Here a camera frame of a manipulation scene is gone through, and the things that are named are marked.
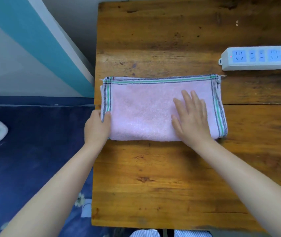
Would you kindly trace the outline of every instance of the left hand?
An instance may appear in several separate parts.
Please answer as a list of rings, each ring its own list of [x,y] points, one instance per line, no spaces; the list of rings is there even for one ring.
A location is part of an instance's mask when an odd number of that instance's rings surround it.
[[[94,110],[84,126],[84,143],[102,148],[111,133],[111,113],[108,111],[103,122],[100,118],[101,111]]]

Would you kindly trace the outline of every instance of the forearm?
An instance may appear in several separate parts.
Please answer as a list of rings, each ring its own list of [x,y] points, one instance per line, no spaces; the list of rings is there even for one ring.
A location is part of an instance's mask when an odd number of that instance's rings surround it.
[[[230,185],[263,228],[281,236],[281,186],[215,141],[194,150]]]
[[[57,236],[100,150],[84,145],[16,214],[0,236]]]

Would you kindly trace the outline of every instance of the pink towel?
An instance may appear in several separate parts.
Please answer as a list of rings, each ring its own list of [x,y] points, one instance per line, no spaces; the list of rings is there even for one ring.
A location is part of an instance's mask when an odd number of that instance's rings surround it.
[[[205,100],[210,132],[217,139],[227,135],[220,82],[218,75],[107,77],[101,86],[101,119],[111,112],[112,140],[179,141],[171,124],[171,115],[177,116],[173,98],[183,100],[182,90],[194,90]]]

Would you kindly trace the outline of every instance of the wooden tabletop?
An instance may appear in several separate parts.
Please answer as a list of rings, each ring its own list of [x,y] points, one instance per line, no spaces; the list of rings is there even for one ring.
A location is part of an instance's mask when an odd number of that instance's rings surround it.
[[[106,76],[227,75],[222,140],[281,185],[281,70],[227,71],[227,47],[281,45],[281,0],[99,4],[95,104]],[[262,230],[221,177],[181,142],[108,141],[94,165],[92,224]]]

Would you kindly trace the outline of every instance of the white wall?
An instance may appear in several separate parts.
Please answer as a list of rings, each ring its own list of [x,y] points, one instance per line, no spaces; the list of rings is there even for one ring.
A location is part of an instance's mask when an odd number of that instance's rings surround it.
[[[1,29],[0,95],[82,97]]]
[[[93,66],[98,4],[104,1],[115,0],[43,0],[56,21]]]

